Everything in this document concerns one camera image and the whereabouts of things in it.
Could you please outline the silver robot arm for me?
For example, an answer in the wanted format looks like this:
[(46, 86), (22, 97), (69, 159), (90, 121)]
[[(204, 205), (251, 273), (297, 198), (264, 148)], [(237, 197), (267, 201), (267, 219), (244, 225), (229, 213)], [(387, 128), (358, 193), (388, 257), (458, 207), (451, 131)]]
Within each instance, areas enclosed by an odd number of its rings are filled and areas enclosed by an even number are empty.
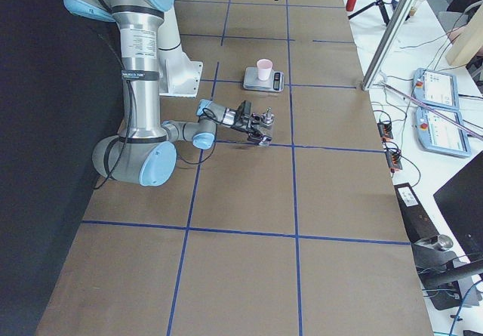
[(92, 162), (106, 179), (160, 186), (177, 162), (177, 141), (210, 149), (217, 128), (245, 133), (265, 146), (272, 139), (271, 112), (253, 113), (248, 101), (231, 109), (201, 100), (196, 122), (162, 121), (161, 96), (194, 97), (202, 63), (182, 49), (174, 0), (63, 0), (74, 15), (114, 22), (120, 32), (125, 126), (97, 143)]

